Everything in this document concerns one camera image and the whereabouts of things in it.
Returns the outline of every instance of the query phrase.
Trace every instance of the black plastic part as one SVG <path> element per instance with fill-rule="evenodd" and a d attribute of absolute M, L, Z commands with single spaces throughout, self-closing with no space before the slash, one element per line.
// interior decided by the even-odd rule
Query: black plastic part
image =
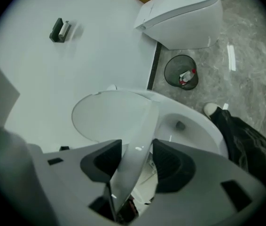
<path fill-rule="evenodd" d="M 61 146 L 59 151 L 70 150 L 69 146 Z"/>
<path fill-rule="evenodd" d="M 236 181 L 230 180 L 222 182 L 221 185 L 238 212 L 252 202 L 250 197 L 243 191 Z"/>
<path fill-rule="evenodd" d="M 85 156 L 80 163 L 82 171 L 94 182 L 110 182 L 122 158 L 122 140 Z"/>
<path fill-rule="evenodd" d="M 111 188 L 109 183 L 107 183 L 105 187 L 103 196 L 97 198 L 89 205 L 89 208 L 110 220 L 116 221 L 116 213 L 111 198 Z"/>
<path fill-rule="evenodd" d="M 63 21 L 61 18 L 58 18 L 52 32 L 49 35 L 49 38 L 52 40 L 52 42 L 60 42 L 59 39 L 59 32 L 61 31 L 61 28 L 63 26 Z"/>
<path fill-rule="evenodd" d="M 153 161 L 158 175 L 156 193 L 179 191 L 196 172 L 196 165 L 191 157 L 158 139 L 153 140 Z"/>
<path fill-rule="evenodd" d="M 92 210 L 96 211 L 97 213 L 101 214 L 102 216 L 113 220 L 113 213 L 111 207 L 109 205 L 109 201 L 104 199 L 104 197 L 97 198 L 90 206 Z"/>
<path fill-rule="evenodd" d="M 161 47 L 162 47 L 162 44 L 157 42 L 157 47 L 156 47 L 156 51 L 155 51 L 155 55 L 154 55 L 153 65 L 152 65 L 151 74 L 150 74 L 150 78 L 149 78 L 149 82 L 148 82 L 148 88 L 147 88 L 150 90 L 153 89 L 155 75 L 156 75 L 156 71 L 157 71 L 157 67 L 158 67 L 158 61 L 159 61 L 160 52 L 161 52 Z"/>
<path fill-rule="evenodd" d="M 57 158 L 50 159 L 47 162 L 51 166 L 51 165 L 63 162 L 63 160 L 61 158 L 57 157 Z"/>

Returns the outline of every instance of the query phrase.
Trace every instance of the toilet lid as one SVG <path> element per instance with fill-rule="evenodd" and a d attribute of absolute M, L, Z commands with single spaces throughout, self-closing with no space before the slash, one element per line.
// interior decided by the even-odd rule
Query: toilet lid
<path fill-rule="evenodd" d="M 205 8 L 218 0 L 150 0 L 136 18 L 135 28 L 148 28 L 166 19 Z"/>
<path fill-rule="evenodd" d="M 80 100 L 72 111 L 72 122 L 81 135 L 92 141 L 122 139 L 123 144 L 128 144 L 150 103 L 132 92 L 104 91 Z"/>

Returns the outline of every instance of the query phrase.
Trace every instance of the smart toilet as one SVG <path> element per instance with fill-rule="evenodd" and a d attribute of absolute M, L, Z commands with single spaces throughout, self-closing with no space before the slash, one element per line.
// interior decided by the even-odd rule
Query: smart toilet
<path fill-rule="evenodd" d="M 208 118 L 154 91 L 118 88 L 89 95 L 76 104 L 71 117 L 76 130 L 95 144 L 122 142 L 122 160 L 110 182 L 116 210 L 129 195 L 148 201 L 155 193 L 157 176 L 145 170 L 155 138 L 228 158 L 224 138 Z M 153 181 L 147 180 L 152 185 L 146 186 L 147 193 L 138 184 L 144 181 L 140 177 Z"/>
<path fill-rule="evenodd" d="M 134 27 L 168 49 L 206 48 L 219 37 L 221 0 L 150 0 Z"/>

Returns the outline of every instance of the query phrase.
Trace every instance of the white wall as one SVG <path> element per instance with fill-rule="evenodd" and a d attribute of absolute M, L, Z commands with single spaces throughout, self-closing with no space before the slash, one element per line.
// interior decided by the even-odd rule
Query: white wall
<path fill-rule="evenodd" d="M 0 69 L 19 91 L 5 127 L 44 152 L 90 144 L 74 105 L 110 84 L 146 88 L 156 42 L 133 29 L 138 0 L 15 0 L 0 20 Z M 49 39 L 57 18 L 70 39 Z"/>

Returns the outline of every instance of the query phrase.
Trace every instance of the white toilet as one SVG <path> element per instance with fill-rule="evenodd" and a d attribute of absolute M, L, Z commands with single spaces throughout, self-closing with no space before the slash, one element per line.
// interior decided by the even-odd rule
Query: white toilet
<path fill-rule="evenodd" d="M 122 140 L 122 160 L 110 182 L 116 210 L 130 194 L 139 202 L 155 194 L 157 176 L 152 177 L 151 168 L 144 167 L 154 138 L 228 158 L 224 138 L 208 118 L 150 90 L 117 89 L 89 95 L 74 107 L 72 122 L 94 143 Z M 143 181 L 150 185 L 145 187 Z"/>
<path fill-rule="evenodd" d="M 219 37 L 221 0 L 150 0 L 134 27 L 168 49 L 206 48 Z"/>

